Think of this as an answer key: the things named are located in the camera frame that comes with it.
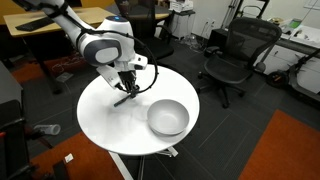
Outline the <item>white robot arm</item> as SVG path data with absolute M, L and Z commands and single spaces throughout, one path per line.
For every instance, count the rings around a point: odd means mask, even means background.
M 65 0 L 12 0 L 25 11 L 42 11 L 59 25 L 84 60 L 97 68 L 112 87 L 131 96 L 139 93 L 135 72 L 147 59 L 134 50 L 130 23 L 119 16 L 107 16 L 97 27 L 84 22 Z

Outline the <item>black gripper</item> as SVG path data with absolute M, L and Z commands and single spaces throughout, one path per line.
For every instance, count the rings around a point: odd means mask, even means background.
M 136 72 L 134 70 L 121 71 L 119 72 L 119 76 L 131 98 L 135 98 L 139 94 L 140 90 L 139 85 L 135 85 Z

